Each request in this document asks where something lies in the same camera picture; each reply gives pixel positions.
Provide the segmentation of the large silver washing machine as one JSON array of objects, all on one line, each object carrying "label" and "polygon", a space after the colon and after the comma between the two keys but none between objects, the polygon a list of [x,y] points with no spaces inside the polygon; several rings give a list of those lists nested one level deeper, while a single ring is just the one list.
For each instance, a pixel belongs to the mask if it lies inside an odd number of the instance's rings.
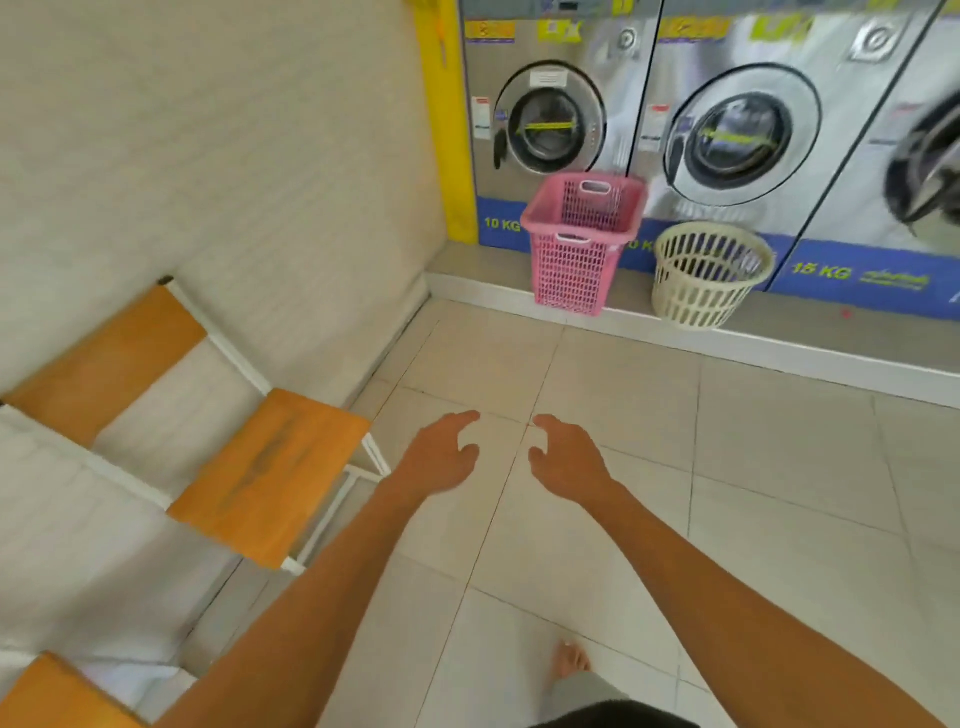
[{"label": "large silver washing machine", "polygon": [[649,185],[622,268],[715,221],[785,257],[946,0],[663,0],[630,176]]},{"label": "large silver washing machine", "polygon": [[944,1],[767,290],[960,322],[960,0]]}]

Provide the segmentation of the person's foot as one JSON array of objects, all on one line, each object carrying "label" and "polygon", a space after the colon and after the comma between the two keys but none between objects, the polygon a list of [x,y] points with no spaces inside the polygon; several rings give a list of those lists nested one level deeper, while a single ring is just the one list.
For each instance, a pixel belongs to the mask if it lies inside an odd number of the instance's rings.
[{"label": "person's foot", "polygon": [[592,670],[590,656],[580,643],[561,640],[553,656],[549,683],[552,685],[576,674],[590,673]]}]

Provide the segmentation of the cream round laundry basket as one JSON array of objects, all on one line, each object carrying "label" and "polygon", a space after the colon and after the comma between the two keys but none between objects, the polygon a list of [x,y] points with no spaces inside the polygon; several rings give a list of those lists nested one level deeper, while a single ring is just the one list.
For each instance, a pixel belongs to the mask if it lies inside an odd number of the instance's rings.
[{"label": "cream round laundry basket", "polygon": [[776,254],[748,229],[696,221],[668,227],[654,241],[652,308],[683,330],[723,327],[773,274]]}]

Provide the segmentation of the yellow vertical pillar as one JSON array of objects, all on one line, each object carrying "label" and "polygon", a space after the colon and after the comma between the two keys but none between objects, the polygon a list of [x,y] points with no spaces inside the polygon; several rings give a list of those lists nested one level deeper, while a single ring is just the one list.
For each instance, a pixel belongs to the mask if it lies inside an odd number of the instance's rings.
[{"label": "yellow vertical pillar", "polygon": [[403,1],[413,13],[447,237],[475,246],[479,228],[460,3]]}]

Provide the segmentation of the person's left hand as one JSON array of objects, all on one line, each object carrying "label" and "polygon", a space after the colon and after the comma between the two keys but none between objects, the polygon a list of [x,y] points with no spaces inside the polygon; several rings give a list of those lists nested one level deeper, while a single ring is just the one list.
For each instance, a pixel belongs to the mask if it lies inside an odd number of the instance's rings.
[{"label": "person's left hand", "polygon": [[390,487],[422,502],[463,484],[472,472],[453,472],[452,455],[466,446],[460,444],[460,435],[480,418],[478,411],[467,410],[446,414],[423,427],[388,477]]}]

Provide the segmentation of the person's right forearm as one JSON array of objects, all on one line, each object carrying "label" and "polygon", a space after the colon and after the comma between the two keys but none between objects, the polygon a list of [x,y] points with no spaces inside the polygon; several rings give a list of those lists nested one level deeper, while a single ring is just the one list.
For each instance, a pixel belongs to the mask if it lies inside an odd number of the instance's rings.
[{"label": "person's right forearm", "polygon": [[626,557],[738,728],[946,728],[917,700],[676,533],[620,483],[582,507]]}]

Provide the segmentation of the person's right hand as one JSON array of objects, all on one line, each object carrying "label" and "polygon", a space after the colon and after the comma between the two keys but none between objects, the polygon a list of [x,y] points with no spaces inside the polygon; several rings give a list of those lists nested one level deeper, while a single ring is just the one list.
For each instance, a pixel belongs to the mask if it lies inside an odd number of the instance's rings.
[{"label": "person's right hand", "polygon": [[554,460],[554,476],[534,477],[547,491],[590,510],[621,487],[581,426],[549,414],[534,416],[533,423],[546,437],[546,446],[541,449]]}]

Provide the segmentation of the small silver washing machine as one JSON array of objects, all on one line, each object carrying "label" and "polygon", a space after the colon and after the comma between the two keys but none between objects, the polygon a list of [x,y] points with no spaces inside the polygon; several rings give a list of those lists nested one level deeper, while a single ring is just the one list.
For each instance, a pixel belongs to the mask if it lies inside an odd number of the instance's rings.
[{"label": "small silver washing machine", "polygon": [[664,0],[460,0],[478,243],[529,252],[547,176],[628,172]]}]

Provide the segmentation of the person's left forearm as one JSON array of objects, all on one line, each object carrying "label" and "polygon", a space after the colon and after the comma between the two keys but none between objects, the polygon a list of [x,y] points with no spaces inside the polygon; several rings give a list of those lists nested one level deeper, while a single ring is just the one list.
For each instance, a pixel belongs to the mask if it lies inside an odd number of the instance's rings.
[{"label": "person's left forearm", "polygon": [[396,471],[153,728],[316,728],[379,581],[434,494]]}]

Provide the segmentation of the orange seat white frame chair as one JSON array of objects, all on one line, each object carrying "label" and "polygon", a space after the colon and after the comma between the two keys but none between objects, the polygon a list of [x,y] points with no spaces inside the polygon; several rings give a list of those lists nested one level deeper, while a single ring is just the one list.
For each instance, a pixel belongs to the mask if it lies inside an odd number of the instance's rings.
[{"label": "orange seat white frame chair", "polygon": [[[261,402],[178,497],[93,446],[208,340]],[[275,387],[168,274],[65,353],[0,394],[0,421],[32,432],[167,517],[262,568],[301,575],[360,480],[392,469],[367,418]]]},{"label": "orange seat white frame chair", "polygon": [[174,664],[0,650],[0,728],[151,728],[196,681]]}]

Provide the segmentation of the pink square laundry basket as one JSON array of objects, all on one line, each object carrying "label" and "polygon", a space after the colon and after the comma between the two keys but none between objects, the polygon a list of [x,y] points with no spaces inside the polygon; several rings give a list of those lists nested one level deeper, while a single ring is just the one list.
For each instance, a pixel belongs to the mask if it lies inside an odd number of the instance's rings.
[{"label": "pink square laundry basket", "polygon": [[521,214],[531,238],[537,305],[584,316],[604,309],[649,197],[643,178],[596,172],[546,176]]}]

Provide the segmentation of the person's dark shorts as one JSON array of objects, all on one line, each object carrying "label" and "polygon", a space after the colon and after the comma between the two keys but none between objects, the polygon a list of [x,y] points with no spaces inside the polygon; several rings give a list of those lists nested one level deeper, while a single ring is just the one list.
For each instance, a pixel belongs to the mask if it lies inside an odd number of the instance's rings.
[{"label": "person's dark shorts", "polygon": [[594,672],[577,671],[546,690],[532,728],[701,728],[678,714],[630,698]]}]

